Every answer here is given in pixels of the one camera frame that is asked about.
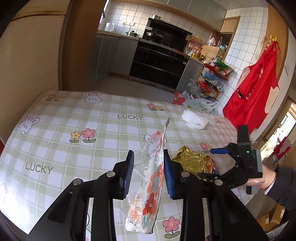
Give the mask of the person's right hand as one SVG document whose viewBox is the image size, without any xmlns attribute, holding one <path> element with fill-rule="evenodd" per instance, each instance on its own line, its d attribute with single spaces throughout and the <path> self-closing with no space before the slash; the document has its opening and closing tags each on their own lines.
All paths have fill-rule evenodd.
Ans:
<svg viewBox="0 0 296 241">
<path fill-rule="evenodd" d="M 260 189 L 267 189 L 272 186 L 276 180 L 276 173 L 262 165 L 262 177 L 261 178 L 249 178 L 246 182 L 246 186 L 258 186 Z"/>
</svg>

